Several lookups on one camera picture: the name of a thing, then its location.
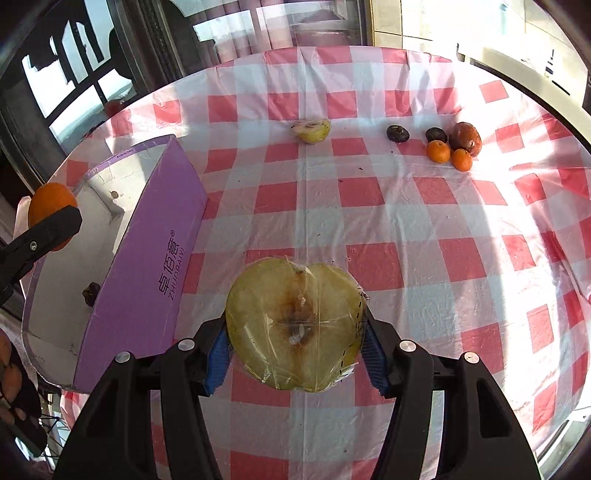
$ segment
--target metal screw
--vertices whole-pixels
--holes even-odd
[[[195,347],[195,342],[193,342],[190,338],[185,338],[185,340],[181,340],[178,343],[178,349],[182,350],[183,352],[188,352]]]
[[[124,364],[127,360],[131,358],[131,354],[129,352],[121,352],[115,355],[115,361],[118,364]]]
[[[405,352],[414,352],[417,349],[417,345],[410,340],[403,340],[400,342],[400,349]]]
[[[464,359],[469,364],[477,364],[480,361],[480,357],[474,352],[466,352],[464,353]]]

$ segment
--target pink checkered tablecloth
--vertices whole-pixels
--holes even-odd
[[[325,117],[324,142],[292,137],[295,120]],[[483,138],[469,173],[425,156],[425,130],[457,121]],[[390,124],[411,139],[388,141]],[[533,448],[575,407],[589,359],[591,157],[533,100],[424,53],[268,51],[139,100],[84,140],[53,180],[73,187],[111,155],[168,133],[209,195],[176,338],[220,315],[232,282],[258,258],[334,262],[403,338],[439,355],[477,352]],[[63,397],[70,423],[84,399]],[[443,397],[434,403],[425,476],[441,435]],[[202,406],[232,480],[368,479],[392,411],[362,365],[309,394],[272,390],[236,359]],[[168,478],[159,412],[155,399],[156,458]]]

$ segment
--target plastic wrap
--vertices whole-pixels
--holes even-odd
[[[278,390],[319,392],[352,373],[364,308],[363,290],[346,271],[265,258],[234,282],[226,321],[254,377]]]

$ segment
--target cardboard box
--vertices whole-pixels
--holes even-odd
[[[117,353],[174,342],[207,194],[174,135],[89,170],[74,194],[82,227],[35,266],[22,335],[47,381],[89,393]],[[91,282],[101,285],[94,308],[82,295]]]

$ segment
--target small orange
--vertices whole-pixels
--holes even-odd
[[[450,154],[449,147],[441,140],[432,140],[427,144],[427,156],[435,163],[449,161]]]
[[[458,148],[452,153],[452,165],[459,171],[468,171],[472,168],[472,157],[467,150]]]
[[[61,183],[46,183],[45,185],[40,186],[35,192],[35,195],[33,195],[31,204],[29,205],[29,228],[38,224],[50,215],[53,215],[67,205],[78,207],[76,198],[68,187]],[[71,238],[58,245],[53,251],[57,252],[58,250],[61,250],[70,240]]]

